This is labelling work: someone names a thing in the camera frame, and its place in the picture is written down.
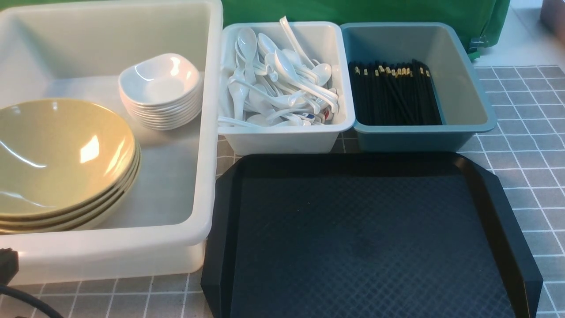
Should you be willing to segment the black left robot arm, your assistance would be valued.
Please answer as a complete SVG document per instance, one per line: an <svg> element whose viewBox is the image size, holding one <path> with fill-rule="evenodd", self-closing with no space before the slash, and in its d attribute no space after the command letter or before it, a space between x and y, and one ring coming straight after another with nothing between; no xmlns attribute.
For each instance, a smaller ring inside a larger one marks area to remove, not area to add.
<svg viewBox="0 0 565 318"><path fill-rule="evenodd" d="M19 271L19 254L12 248L0 249L0 284L8 285Z"/></svg>

